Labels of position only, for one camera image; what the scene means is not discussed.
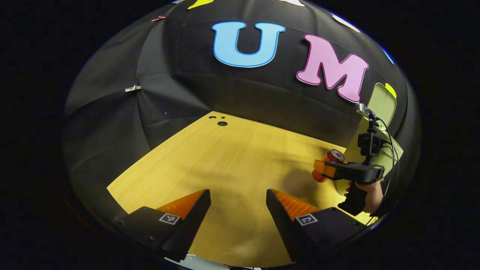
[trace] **blue letter u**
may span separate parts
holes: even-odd
[[[234,67],[259,67],[269,63],[275,57],[278,34],[284,32],[285,27],[271,23],[255,24],[255,27],[262,31],[260,48],[256,53],[245,54],[237,50],[239,31],[245,26],[242,22],[224,22],[212,26],[215,30],[215,57]]]

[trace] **human hand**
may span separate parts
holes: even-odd
[[[357,183],[355,182],[355,186],[367,192],[367,195],[365,197],[365,207],[363,208],[363,211],[365,213],[375,213],[380,204],[382,203],[382,200],[384,198],[384,195],[382,193],[382,186],[380,185],[380,182],[375,182],[375,183]]]

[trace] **wooden table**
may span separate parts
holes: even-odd
[[[345,151],[213,111],[141,158],[108,190],[131,213],[210,189],[212,204],[189,252],[234,266],[286,265],[291,261],[265,204],[266,191],[274,188],[320,209],[336,207],[345,197],[333,181],[320,184],[312,178],[313,161],[332,148]],[[364,224],[369,218],[367,213],[355,217]]]

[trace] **pink letter m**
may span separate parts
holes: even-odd
[[[350,54],[340,63],[328,40],[314,35],[305,35],[305,39],[310,43],[310,52],[305,69],[297,72],[297,78],[317,86],[322,82],[318,73],[320,66],[323,66],[325,85],[328,89],[332,89],[346,76],[345,83],[337,89],[337,93],[351,102],[360,102],[360,88],[368,69],[367,62],[355,54]]]

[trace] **orange gripper pad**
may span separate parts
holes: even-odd
[[[173,202],[167,203],[164,206],[160,206],[157,208],[157,210],[179,216],[182,220],[184,220],[204,191],[205,189],[202,189],[180,199],[174,200]]]
[[[304,202],[300,199],[292,197],[286,193],[280,192],[275,189],[271,189],[275,196],[278,198],[280,203],[282,204],[283,208],[287,212],[290,219],[293,221],[296,217],[304,216],[307,214],[311,214],[320,209],[316,206],[313,206],[307,202]]]
[[[313,168],[319,171],[320,173],[328,175],[332,178],[335,175],[335,171],[336,171],[334,167],[325,166],[325,162],[320,160],[315,160],[315,162],[313,163]]]

